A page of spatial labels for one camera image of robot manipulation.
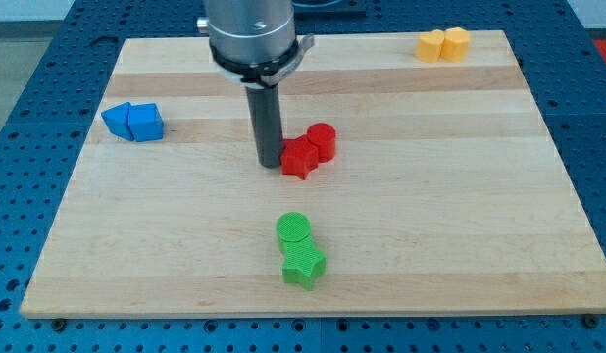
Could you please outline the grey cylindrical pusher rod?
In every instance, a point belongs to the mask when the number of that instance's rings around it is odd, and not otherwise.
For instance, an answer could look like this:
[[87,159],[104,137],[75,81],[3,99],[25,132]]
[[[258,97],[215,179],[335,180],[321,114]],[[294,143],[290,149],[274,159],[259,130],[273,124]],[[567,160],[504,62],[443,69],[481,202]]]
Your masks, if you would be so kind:
[[278,87],[246,88],[258,161],[265,168],[280,166],[284,148]]

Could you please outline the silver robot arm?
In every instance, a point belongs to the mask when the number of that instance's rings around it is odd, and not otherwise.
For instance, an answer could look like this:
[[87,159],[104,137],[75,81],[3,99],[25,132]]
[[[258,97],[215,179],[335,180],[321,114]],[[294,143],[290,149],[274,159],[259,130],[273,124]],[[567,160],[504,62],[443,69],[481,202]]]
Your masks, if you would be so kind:
[[314,36],[295,32],[290,0],[205,0],[196,21],[221,74],[245,88],[260,165],[280,165],[284,149],[278,85],[301,64]]

